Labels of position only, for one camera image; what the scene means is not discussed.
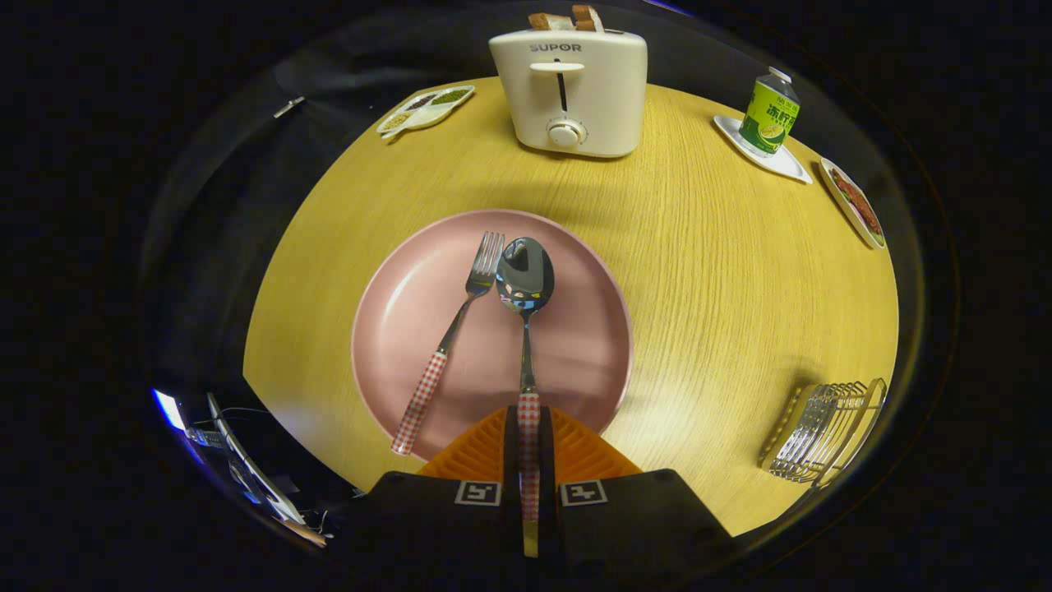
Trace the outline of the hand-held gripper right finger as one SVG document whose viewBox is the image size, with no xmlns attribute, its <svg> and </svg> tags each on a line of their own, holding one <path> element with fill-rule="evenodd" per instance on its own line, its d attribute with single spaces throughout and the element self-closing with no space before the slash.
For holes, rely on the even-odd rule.
<svg viewBox="0 0 1052 592">
<path fill-rule="evenodd" d="M 560 479 L 557 410 L 540 411 L 541 576 L 706 576 L 732 537 L 673 469 Z"/>
</svg>

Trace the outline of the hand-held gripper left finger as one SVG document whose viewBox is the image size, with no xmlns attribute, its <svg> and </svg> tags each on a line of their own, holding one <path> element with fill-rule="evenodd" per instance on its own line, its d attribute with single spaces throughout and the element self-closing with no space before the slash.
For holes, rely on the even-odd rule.
<svg viewBox="0 0 1052 592">
<path fill-rule="evenodd" d="M 497 409 L 423 474 L 384 474 L 348 507 L 331 562 L 361 576 L 514 576 L 524 558 L 518 437 L 514 409 Z"/>
</svg>

